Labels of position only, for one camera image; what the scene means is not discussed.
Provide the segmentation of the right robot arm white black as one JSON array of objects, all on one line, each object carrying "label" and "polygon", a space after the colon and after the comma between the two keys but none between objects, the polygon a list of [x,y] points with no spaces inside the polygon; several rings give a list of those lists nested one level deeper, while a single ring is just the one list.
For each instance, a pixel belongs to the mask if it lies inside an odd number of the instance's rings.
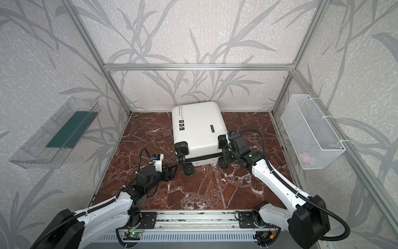
[{"label": "right robot arm white black", "polygon": [[236,162],[261,180],[282,201],[284,208],[265,204],[258,210],[261,220],[290,233],[303,249],[311,248],[317,241],[342,241],[349,237],[349,225],[326,208],[322,198],[311,197],[302,191],[270,163],[256,149],[222,149],[226,162]]}]

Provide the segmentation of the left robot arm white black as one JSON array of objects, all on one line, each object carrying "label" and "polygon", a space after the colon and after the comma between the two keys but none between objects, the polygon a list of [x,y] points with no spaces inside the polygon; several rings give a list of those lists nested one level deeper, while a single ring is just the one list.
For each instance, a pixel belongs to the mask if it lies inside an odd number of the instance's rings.
[{"label": "left robot arm white black", "polygon": [[174,179],[177,165],[146,166],[114,197],[75,212],[59,212],[32,244],[33,249],[83,249],[88,244],[124,226],[135,226],[140,218],[138,206],[161,182]]}]

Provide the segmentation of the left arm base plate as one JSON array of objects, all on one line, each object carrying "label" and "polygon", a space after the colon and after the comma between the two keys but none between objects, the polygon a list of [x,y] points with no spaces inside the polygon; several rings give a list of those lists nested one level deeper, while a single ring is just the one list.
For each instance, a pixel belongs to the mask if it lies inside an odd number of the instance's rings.
[{"label": "left arm base plate", "polygon": [[154,229],[157,220],[157,212],[133,213],[127,222],[131,229]]}]

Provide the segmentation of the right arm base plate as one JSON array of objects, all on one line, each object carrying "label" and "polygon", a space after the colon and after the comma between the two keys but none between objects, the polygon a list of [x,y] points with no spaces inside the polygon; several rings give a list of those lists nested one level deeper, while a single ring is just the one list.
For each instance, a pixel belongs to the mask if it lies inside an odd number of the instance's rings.
[{"label": "right arm base plate", "polygon": [[272,224],[265,223],[260,215],[253,211],[236,211],[234,215],[239,222],[240,228],[276,228],[276,226]]}]

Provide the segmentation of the white hard-shell suitcase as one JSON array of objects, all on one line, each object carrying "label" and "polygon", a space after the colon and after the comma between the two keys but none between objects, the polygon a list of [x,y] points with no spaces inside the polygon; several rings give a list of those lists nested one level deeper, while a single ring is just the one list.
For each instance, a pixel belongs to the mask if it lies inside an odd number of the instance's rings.
[{"label": "white hard-shell suitcase", "polygon": [[172,122],[177,163],[186,175],[204,165],[228,167],[224,156],[228,131],[216,102],[176,106],[172,109]]}]

